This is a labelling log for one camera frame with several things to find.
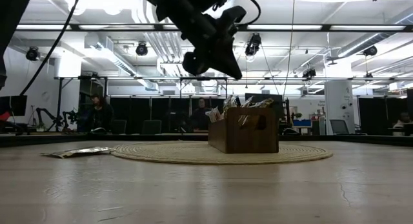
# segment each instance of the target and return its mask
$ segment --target cable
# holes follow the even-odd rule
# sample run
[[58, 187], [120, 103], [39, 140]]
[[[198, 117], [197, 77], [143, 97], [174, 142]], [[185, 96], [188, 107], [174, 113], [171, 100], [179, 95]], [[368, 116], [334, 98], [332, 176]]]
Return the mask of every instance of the cable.
[[272, 71], [271, 71], [271, 69], [270, 69], [270, 65], [268, 64], [267, 56], [265, 55], [265, 51], [264, 51], [264, 47], [263, 47], [263, 44], [262, 44], [262, 43], [261, 43], [261, 49], [263, 50], [265, 63], [267, 64], [268, 71], [270, 72], [272, 82], [274, 83], [274, 86], [276, 87], [276, 90], [277, 90], [277, 94], [279, 95], [278, 88], [277, 88], [277, 84], [276, 84], [276, 82], [274, 81], [274, 77], [272, 76]]
[[256, 0], [250, 0], [250, 1], [253, 2], [253, 4], [257, 7], [257, 9], [258, 9], [258, 15], [257, 15], [257, 17], [254, 18], [252, 21], [249, 21], [249, 22], [243, 23], [243, 24], [239, 24], [238, 26], [251, 25], [252, 23], [256, 22], [256, 21], [259, 19], [259, 17], [261, 16], [261, 7], [260, 7], [260, 5], [258, 4], [258, 2], [257, 2]]
[[69, 22], [70, 22], [70, 20], [73, 16], [73, 13], [75, 12], [75, 9], [76, 9], [76, 6], [77, 6], [78, 2], [79, 2], [79, 0], [75, 0], [75, 3], [73, 4], [72, 9], [70, 10], [69, 16], [67, 17], [67, 20], [65, 22], [65, 25], [63, 26], [62, 31], [60, 31], [59, 36], [57, 37], [57, 39], [53, 43], [53, 45], [52, 45], [51, 49], [49, 50], [49, 52], [47, 53], [46, 57], [41, 62], [39, 68], [36, 71], [36, 73], [33, 75], [33, 78], [28, 82], [25, 89], [23, 89], [23, 91], [21, 91], [20, 96], [24, 95], [27, 92], [27, 90], [30, 88], [30, 86], [32, 86], [33, 82], [36, 80], [37, 76], [40, 74], [40, 71], [43, 69], [45, 64], [48, 62], [48, 60], [49, 60], [50, 56], [52, 55], [54, 49], [56, 48], [57, 44], [60, 42], [60, 39], [63, 37], [63, 34], [65, 33], [67, 26], [69, 25]]
[[296, 11], [296, 0], [292, 2], [292, 20], [291, 20], [291, 36], [290, 36], [290, 52], [288, 53], [288, 66], [287, 66], [287, 76], [285, 77], [283, 101], [285, 96], [285, 89], [287, 88], [288, 74], [290, 73], [290, 62], [291, 62], [291, 49], [292, 49], [292, 35], [294, 33], [294, 13]]

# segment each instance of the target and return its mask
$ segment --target desk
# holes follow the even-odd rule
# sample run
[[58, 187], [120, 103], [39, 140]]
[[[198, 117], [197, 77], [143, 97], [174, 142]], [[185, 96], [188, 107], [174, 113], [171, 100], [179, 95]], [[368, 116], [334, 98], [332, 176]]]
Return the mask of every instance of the desk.
[[394, 133], [401, 133], [398, 136], [410, 136], [410, 133], [407, 132], [406, 129], [404, 128], [387, 128], [389, 131]]
[[300, 133], [300, 134], [303, 134], [302, 133], [302, 129], [307, 129], [307, 134], [308, 135], [311, 135], [311, 129], [312, 129], [312, 127], [309, 127], [309, 126], [293, 126], [292, 128], [296, 128], [296, 129], [298, 129], [298, 132]]

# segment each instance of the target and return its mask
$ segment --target crumpled paper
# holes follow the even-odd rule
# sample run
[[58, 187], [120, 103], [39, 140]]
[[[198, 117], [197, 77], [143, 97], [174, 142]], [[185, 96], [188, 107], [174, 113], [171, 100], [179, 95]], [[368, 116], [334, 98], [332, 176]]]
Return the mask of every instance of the crumpled paper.
[[100, 154], [103, 152], [111, 152], [111, 151], [113, 151], [111, 147], [87, 147], [87, 148], [81, 148], [81, 149], [66, 150], [62, 152], [43, 153], [41, 155], [64, 159], [64, 158], [69, 158], [69, 157]]

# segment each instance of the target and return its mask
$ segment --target round woven rug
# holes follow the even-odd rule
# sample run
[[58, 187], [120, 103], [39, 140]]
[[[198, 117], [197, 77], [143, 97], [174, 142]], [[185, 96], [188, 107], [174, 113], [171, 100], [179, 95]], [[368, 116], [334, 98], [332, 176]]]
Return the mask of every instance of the round woven rug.
[[206, 142], [164, 141], [134, 143], [114, 147], [112, 154], [122, 158], [161, 163], [200, 165], [255, 165], [295, 163], [329, 158], [333, 153], [317, 147], [279, 144], [276, 154], [224, 154]]

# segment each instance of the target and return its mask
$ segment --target wooden crate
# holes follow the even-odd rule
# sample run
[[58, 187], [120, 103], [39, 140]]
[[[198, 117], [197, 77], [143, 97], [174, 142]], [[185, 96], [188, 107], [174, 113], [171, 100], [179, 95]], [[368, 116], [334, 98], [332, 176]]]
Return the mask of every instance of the wooden crate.
[[[262, 116], [262, 129], [240, 127], [242, 115]], [[230, 108], [226, 119], [211, 123], [209, 145], [231, 153], [278, 153], [278, 119], [273, 108]]]

